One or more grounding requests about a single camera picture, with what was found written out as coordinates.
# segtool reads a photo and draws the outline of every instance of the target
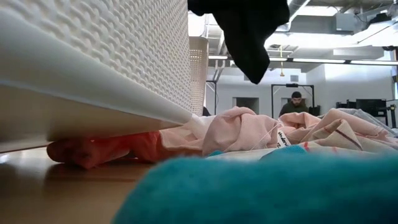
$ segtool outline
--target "ductwork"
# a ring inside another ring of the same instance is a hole
[[[305,7],[311,0],[289,0],[290,19],[289,23],[279,26],[277,32],[288,32],[291,27],[291,22],[299,14],[299,10]]]

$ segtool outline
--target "ceiling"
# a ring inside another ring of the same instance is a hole
[[[383,10],[392,10],[393,0],[311,0],[307,5],[299,7],[297,15],[290,23],[288,32],[281,32],[279,29],[271,36],[265,47],[271,57],[296,57],[296,58],[342,58],[342,59],[370,59],[374,60],[384,55],[384,51],[380,46],[374,47],[372,43],[363,45],[350,44],[342,45],[326,45],[326,43],[334,43],[336,40],[348,40],[352,36],[361,38],[359,35],[364,28],[363,20],[368,20],[370,16],[375,16]],[[353,32],[339,32],[334,29],[331,24],[336,19],[334,15],[339,13],[351,14],[355,16],[355,25],[357,30]],[[228,49],[225,46],[223,31],[217,25],[214,17],[209,14],[203,17],[197,17],[190,13],[190,35],[192,27],[202,27],[197,29],[197,35],[204,36],[209,41],[210,55],[227,55]],[[394,29],[391,33],[396,35],[398,29]],[[214,62],[210,61],[210,66],[214,66]],[[303,72],[311,70],[314,64],[306,63],[284,63],[284,68],[300,68]],[[270,69],[280,68],[280,62],[271,62]]]

